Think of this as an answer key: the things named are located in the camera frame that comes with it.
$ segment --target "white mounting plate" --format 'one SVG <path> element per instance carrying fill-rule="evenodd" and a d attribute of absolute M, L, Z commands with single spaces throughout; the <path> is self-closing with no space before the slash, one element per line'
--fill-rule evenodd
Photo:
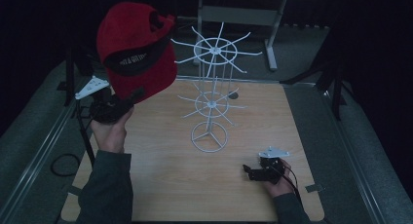
<path fill-rule="evenodd" d="M 89 83 L 75 94 L 76 99 L 82 99 L 83 97 L 95 93 L 103 88 L 109 86 L 109 82 L 96 78 L 95 76 L 89 81 Z"/>
<path fill-rule="evenodd" d="M 280 158 L 289 156 L 289 152 L 270 146 L 266 151 L 259 152 L 258 156 L 261 158 Z"/>

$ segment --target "baseball cap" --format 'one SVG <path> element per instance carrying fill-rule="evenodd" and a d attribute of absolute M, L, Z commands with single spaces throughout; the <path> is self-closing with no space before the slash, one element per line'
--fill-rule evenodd
<path fill-rule="evenodd" d="M 138 103 L 170 86 L 177 66 L 170 32 L 174 17 L 142 3 L 122 2 L 109 9 L 96 38 L 109 83 L 120 99 Z"/>

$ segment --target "forearm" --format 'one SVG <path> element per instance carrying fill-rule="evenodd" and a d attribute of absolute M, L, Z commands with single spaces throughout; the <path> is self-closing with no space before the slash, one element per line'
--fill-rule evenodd
<path fill-rule="evenodd" d="M 277 216 L 280 224 L 307 224 L 311 223 L 297 197 L 293 193 L 287 193 L 273 198 L 277 208 Z"/>
<path fill-rule="evenodd" d="M 131 155 L 97 151 L 76 223 L 131 223 Z"/>

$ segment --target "hand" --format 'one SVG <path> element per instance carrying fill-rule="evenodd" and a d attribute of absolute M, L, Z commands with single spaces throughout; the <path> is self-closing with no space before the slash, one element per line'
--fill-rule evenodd
<path fill-rule="evenodd" d="M 286 169 L 284 170 L 284 176 L 288 178 L 289 181 L 291 181 L 291 179 L 289 179 L 289 172 L 290 172 L 291 166 L 283 159 L 282 159 L 282 163 L 286 167 Z M 280 181 L 277 184 L 273 184 L 272 182 L 269 182 L 269 181 L 265 181 L 263 182 L 263 184 L 272 198 L 294 192 L 294 188 L 283 177 L 280 178 Z"/>
<path fill-rule="evenodd" d="M 114 125 L 104 125 L 100 122 L 92 120 L 91 128 L 94 132 L 94 138 L 96 139 L 97 146 L 100 150 L 112 153 L 125 152 L 124 144 L 125 137 L 127 136 L 125 123 L 132 113 L 133 107 Z"/>

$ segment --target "light wood surface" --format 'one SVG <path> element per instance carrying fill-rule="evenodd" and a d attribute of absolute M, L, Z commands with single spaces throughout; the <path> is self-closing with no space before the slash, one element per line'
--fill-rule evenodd
<path fill-rule="evenodd" d="M 127 123 L 126 151 L 132 153 L 133 220 L 139 221 L 275 221 L 275 208 L 260 182 L 249 181 L 243 164 L 259 168 L 257 153 L 273 146 L 290 153 L 284 158 L 297 176 L 304 208 L 313 221 L 324 212 L 317 192 L 305 187 L 314 180 L 282 86 L 233 82 L 239 88 L 225 118 L 214 121 L 228 132 L 228 143 L 215 153 L 191 142 L 192 128 L 207 118 L 195 114 L 198 91 L 191 81 L 169 88 L 137 104 Z M 91 166 L 85 155 L 73 186 L 82 188 Z M 69 194 L 63 220 L 75 220 L 77 197 Z"/>

